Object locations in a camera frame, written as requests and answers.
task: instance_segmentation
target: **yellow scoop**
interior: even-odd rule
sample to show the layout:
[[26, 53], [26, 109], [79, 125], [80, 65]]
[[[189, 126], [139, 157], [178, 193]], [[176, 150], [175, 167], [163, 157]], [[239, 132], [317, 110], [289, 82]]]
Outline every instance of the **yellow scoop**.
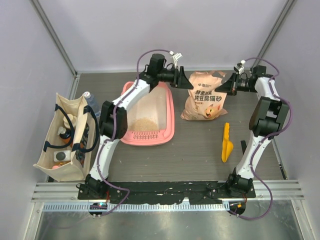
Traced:
[[234, 149], [234, 144], [231, 141], [229, 141], [229, 129], [230, 129], [230, 124], [226, 122], [224, 124], [224, 129], [223, 129], [222, 154], [221, 154], [221, 159], [222, 159], [222, 162], [224, 163], [227, 161], [232, 150]]

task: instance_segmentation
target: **bag handle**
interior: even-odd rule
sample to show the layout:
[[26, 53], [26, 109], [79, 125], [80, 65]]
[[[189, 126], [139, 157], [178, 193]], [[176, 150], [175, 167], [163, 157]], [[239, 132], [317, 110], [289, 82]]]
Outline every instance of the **bag handle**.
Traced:
[[60, 110], [62, 112], [62, 114], [65, 116], [66, 120], [68, 121], [68, 124], [70, 126], [70, 130], [71, 130], [71, 136], [69, 139], [69, 142], [66, 143], [65, 145], [62, 146], [57, 146], [57, 145], [51, 145], [50, 142], [45, 141], [44, 142], [44, 146], [43, 146], [43, 151], [46, 152], [47, 148], [52, 148], [52, 149], [64, 149], [68, 146], [70, 146], [72, 144], [72, 142], [74, 141], [74, 137], [75, 137], [75, 128], [72, 125], [72, 122], [70, 120], [70, 118], [68, 117], [67, 113], [65, 112], [65, 110], [63, 110], [62, 107], [60, 107], [58, 104], [55, 104], [55, 108], [54, 111]]
[[75, 151], [75, 150], [80, 150], [82, 153], [89, 153], [91, 152], [93, 149], [95, 149], [97, 143], [98, 143], [98, 140], [99, 140], [99, 126], [98, 126], [98, 120], [97, 120], [97, 117], [95, 115], [95, 112], [94, 110], [92, 109], [92, 107], [90, 107], [89, 105], [85, 106], [83, 108], [83, 114], [87, 114], [87, 113], [90, 113], [92, 118], [94, 119], [94, 123], [95, 123], [95, 139], [94, 139], [94, 142], [93, 142], [93, 145], [92, 147], [88, 148], [88, 149], [85, 149], [85, 148], [81, 148], [80, 147], [80, 143], [75, 143], [73, 144], [72, 146], [72, 151]]

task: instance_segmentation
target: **cat litter bag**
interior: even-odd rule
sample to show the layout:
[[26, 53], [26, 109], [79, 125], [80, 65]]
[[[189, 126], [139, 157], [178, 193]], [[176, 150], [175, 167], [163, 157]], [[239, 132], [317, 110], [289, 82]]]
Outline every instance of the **cat litter bag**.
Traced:
[[189, 97], [185, 102], [181, 118], [190, 121], [213, 120], [227, 113], [223, 109], [227, 94], [215, 92], [225, 77], [222, 71], [194, 72], [189, 81], [193, 85], [188, 90]]

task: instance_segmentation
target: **white wall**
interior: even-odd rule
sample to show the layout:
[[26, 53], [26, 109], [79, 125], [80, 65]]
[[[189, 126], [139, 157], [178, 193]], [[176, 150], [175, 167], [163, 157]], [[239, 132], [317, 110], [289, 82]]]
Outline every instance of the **white wall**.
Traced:
[[230, 68], [259, 53], [285, 2], [40, 0], [78, 71], [134, 71], [158, 48], [187, 68]]
[[291, 127], [277, 137], [291, 179], [298, 179], [320, 239], [320, 1], [298, 0], [266, 59], [279, 67], [276, 87], [293, 106]]
[[73, 77], [28, 0], [0, 1], [0, 233], [21, 240], [37, 181], [37, 162], [54, 114], [56, 92]]

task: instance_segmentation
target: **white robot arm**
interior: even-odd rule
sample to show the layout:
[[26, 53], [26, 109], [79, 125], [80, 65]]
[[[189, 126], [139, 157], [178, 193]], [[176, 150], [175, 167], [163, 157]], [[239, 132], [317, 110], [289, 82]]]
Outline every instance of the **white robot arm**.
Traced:
[[230, 195], [247, 194], [252, 188], [254, 173], [259, 160], [267, 145], [279, 132], [285, 123], [289, 106], [281, 101], [273, 75], [267, 74], [267, 68], [258, 65], [252, 69], [250, 78], [241, 78], [245, 61], [234, 66], [235, 73], [223, 85], [216, 88], [216, 92], [235, 96], [237, 91], [257, 93], [258, 104], [249, 122], [250, 140], [240, 163], [229, 175], [227, 189]]
[[[277, 90], [275, 88], [275, 80], [270, 80], [269, 84], [268, 77], [259, 77], [255, 83], [254, 89], [257, 91], [258, 97], [265, 97], [269, 98], [271, 100], [279, 102], [280, 100], [276, 97], [274, 97], [274, 94], [272, 93], [270, 89], [270, 84], [273, 87], [273, 91], [276, 95], [278, 95]], [[251, 164], [250, 159], [254, 153], [254, 150], [256, 149], [257, 145], [261, 143], [263, 136], [255, 136], [254, 133], [251, 131], [250, 133], [250, 140], [249, 143], [245, 149], [244, 155], [239, 162], [239, 164], [235, 168], [235, 172], [237, 175], [240, 175], [242, 178], [245, 179], [253, 179], [254, 175], [251, 171]], [[262, 153], [264, 152], [267, 145], [271, 142], [271, 140], [266, 139], [261, 146], [259, 147], [258, 151], [255, 153], [252, 167], [253, 170], [256, 170], [256, 167], [258, 165], [258, 162], [262, 156]]]
[[[133, 85], [120, 97], [118, 97], [116, 100], [112, 101], [112, 103], [115, 106], [118, 106], [119, 108], [124, 108], [126, 111], [129, 111], [143, 96], [147, 95], [150, 92], [150, 85], [140, 79], [137, 83], [137, 80], [133, 83]], [[106, 145], [103, 147], [103, 143], [109, 139], [110, 141], [106, 142]], [[103, 147], [101, 154], [100, 154], [100, 169], [102, 172], [102, 175], [107, 179], [109, 176], [109, 165], [112, 159], [112, 156], [114, 154], [115, 148], [119, 142], [119, 139], [114, 139], [111, 141], [111, 137], [108, 137], [106, 135], [100, 136], [100, 144], [98, 153], [100, 152], [101, 148]], [[99, 180], [101, 179], [98, 169], [97, 169], [97, 158], [94, 161], [93, 167], [90, 170], [90, 175], [92, 178]]]
[[150, 93], [159, 83], [169, 82], [171, 87], [179, 89], [193, 89], [187, 79], [184, 67], [177, 67], [180, 53], [173, 55], [174, 64], [165, 67], [166, 59], [162, 54], [152, 55], [149, 65], [139, 74], [139, 79], [120, 97], [112, 102], [105, 101], [102, 105], [99, 120], [100, 143], [93, 167], [86, 176], [85, 183], [79, 184], [79, 192], [90, 198], [104, 196], [107, 190], [102, 177], [109, 176], [109, 166], [115, 148], [128, 129], [127, 111], [129, 111], [142, 97]]

